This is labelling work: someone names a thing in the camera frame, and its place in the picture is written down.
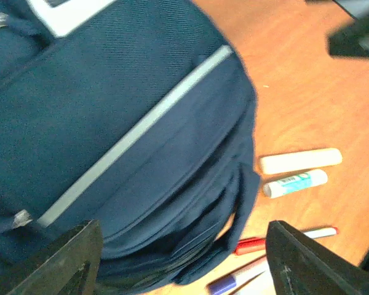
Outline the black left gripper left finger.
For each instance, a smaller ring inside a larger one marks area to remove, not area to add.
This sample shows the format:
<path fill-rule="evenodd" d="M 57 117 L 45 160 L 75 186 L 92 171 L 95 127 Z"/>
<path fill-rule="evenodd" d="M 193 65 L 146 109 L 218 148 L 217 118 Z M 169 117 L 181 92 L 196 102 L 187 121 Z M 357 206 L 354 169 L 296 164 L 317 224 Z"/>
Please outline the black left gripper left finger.
<path fill-rule="evenodd" d="M 97 220 L 67 231 L 0 275 L 0 294 L 93 294 L 103 246 Z"/>

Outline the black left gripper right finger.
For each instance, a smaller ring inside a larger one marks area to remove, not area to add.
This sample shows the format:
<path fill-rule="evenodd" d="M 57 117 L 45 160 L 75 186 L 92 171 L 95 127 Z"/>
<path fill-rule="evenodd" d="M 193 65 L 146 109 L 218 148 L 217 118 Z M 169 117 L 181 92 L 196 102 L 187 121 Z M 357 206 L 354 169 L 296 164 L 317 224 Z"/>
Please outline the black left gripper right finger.
<path fill-rule="evenodd" d="M 269 223 L 266 256 L 277 294 L 369 294 L 369 272 L 285 221 Z"/>

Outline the yellow highlighter pen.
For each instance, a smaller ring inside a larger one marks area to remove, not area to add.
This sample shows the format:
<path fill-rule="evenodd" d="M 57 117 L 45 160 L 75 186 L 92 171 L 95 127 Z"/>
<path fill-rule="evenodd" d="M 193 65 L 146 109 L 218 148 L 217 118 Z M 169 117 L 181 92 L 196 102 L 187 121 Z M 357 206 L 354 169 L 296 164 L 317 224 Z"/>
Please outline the yellow highlighter pen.
<path fill-rule="evenodd" d="M 265 156 L 260 158 L 260 167 L 264 174 L 274 175 L 333 166 L 342 161 L 343 156 L 339 149 L 325 148 Z"/>

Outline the navy blue student backpack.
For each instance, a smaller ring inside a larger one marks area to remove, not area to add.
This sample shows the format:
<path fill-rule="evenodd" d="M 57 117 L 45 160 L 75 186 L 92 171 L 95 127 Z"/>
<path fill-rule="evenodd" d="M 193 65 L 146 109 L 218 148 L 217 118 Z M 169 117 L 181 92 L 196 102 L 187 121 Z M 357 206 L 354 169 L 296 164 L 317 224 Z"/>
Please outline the navy blue student backpack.
<path fill-rule="evenodd" d="M 192 1 L 0 1 L 0 275 L 96 220 L 97 294 L 202 278 L 255 203 L 255 111 Z"/>

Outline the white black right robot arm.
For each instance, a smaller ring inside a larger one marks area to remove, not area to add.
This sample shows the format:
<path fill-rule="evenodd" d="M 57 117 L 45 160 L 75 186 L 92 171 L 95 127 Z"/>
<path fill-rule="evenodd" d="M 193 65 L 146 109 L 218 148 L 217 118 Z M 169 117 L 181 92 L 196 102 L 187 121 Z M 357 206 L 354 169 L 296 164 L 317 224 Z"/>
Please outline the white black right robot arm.
<path fill-rule="evenodd" d="M 369 1 L 335 1 L 352 21 L 327 36 L 332 57 L 369 58 Z"/>

